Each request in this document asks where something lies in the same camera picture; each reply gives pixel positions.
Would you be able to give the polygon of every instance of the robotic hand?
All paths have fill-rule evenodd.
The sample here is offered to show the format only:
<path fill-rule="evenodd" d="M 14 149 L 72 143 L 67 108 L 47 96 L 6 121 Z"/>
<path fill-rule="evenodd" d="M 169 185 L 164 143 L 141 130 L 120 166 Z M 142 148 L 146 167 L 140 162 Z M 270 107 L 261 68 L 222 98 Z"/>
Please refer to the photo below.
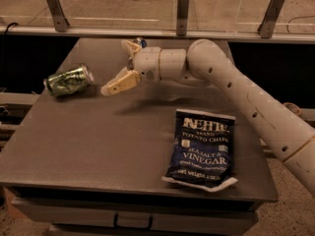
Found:
<path fill-rule="evenodd" d="M 173 80 L 189 86 L 215 84 L 255 128 L 275 156 L 315 195 L 315 130 L 244 76 L 213 42 L 200 39 L 184 49 L 142 48 L 122 41 L 129 67 L 101 88 L 111 95 L 141 81 Z"/>

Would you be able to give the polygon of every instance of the desk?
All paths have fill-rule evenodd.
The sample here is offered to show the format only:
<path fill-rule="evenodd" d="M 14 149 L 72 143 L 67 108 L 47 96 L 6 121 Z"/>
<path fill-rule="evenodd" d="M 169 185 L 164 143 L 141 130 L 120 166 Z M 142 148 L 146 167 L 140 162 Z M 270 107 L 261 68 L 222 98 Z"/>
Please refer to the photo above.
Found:
<path fill-rule="evenodd" d="M 147 39 L 162 48 L 187 49 L 192 41 Z M 226 42 L 218 44 L 228 53 Z M 78 41 L 59 70 L 86 63 L 95 86 L 60 99 L 44 91 L 33 105 L 0 153 L 0 184 L 17 193 L 13 205 L 53 223 L 53 235 L 243 234 L 259 205 L 278 199 L 254 130 L 215 86 L 141 84 L 102 96 L 99 88 L 127 61 L 120 39 Z M 238 183 L 211 194 L 161 181 L 177 108 L 236 116 Z"/>

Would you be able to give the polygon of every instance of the green soda can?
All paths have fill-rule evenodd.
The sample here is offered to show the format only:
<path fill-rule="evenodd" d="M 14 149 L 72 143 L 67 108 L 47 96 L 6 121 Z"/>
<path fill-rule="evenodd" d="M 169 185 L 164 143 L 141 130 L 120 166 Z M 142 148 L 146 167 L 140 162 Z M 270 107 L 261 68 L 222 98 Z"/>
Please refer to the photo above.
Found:
<path fill-rule="evenodd" d="M 57 73 L 43 81 L 49 93 L 61 96 L 81 91 L 94 83 L 94 76 L 85 64 L 65 73 Z"/>

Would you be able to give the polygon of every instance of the drawer handle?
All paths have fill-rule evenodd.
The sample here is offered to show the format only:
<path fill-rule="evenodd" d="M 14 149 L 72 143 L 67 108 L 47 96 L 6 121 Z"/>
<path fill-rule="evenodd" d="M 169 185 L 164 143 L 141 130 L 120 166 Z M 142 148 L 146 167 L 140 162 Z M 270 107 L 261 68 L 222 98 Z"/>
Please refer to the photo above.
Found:
<path fill-rule="evenodd" d="M 154 219 L 150 216 L 149 221 L 148 221 L 148 226 L 146 226 L 146 227 L 138 228 L 138 227 L 121 226 L 121 225 L 118 225 L 118 213 L 116 213 L 114 216 L 114 227 L 115 228 L 124 228 L 124 229 L 129 228 L 129 229 L 150 230 L 152 227 L 153 221 L 154 221 Z"/>

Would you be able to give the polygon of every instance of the wire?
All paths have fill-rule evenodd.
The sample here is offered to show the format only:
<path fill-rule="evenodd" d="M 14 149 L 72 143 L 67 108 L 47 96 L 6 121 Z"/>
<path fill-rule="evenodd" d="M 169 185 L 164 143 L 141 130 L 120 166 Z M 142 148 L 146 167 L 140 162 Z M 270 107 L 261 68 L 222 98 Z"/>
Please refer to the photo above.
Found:
<path fill-rule="evenodd" d="M 289 29 L 288 29 L 288 26 L 289 26 L 289 24 L 290 24 L 293 20 L 298 20 L 298 19 L 311 19 L 311 18 L 315 18 L 315 15 L 313 15 L 313 16 L 302 16 L 302 17 L 296 17 L 296 18 L 290 19 L 290 20 L 287 22 L 287 25 L 286 25 L 286 30 L 287 30 L 287 32 L 290 32 Z"/>
<path fill-rule="evenodd" d="M 14 27 L 14 26 L 17 26 L 18 25 L 18 23 L 16 23 L 16 22 L 12 22 L 12 23 L 10 23 L 9 25 L 7 25 L 7 27 L 6 27 L 6 29 L 4 30 L 4 32 L 3 32 L 3 35 L 2 35 L 2 57 L 1 57 L 1 66 L 0 66 L 0 74 L 1 74 L 1 72 L 3 72 L 4 71 L 4 59 L 5 59 L 5 53 L 4 53 L 4 50 L 5 50 L 5 36 L 7 35 L 7 33 L 8 33 L 8 31 L 9 31 L 9 29 L 11 28 L 11 27 Z"/>

